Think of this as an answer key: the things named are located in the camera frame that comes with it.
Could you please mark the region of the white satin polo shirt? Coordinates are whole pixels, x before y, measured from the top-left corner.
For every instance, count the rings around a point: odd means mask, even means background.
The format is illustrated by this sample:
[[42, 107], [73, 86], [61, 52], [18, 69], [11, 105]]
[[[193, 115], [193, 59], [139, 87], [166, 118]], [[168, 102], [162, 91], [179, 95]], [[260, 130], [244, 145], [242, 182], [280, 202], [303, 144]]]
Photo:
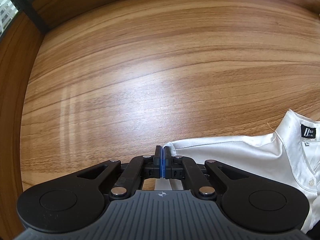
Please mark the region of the white satin polo shirt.
[[319, 122], [288, 110], [279, 126], [266, 135], [225, 136], [167, 142], [172, 156], [198, 164], [217, 160], [299, 189], [310, 204], [302, 231], [319, 222]]

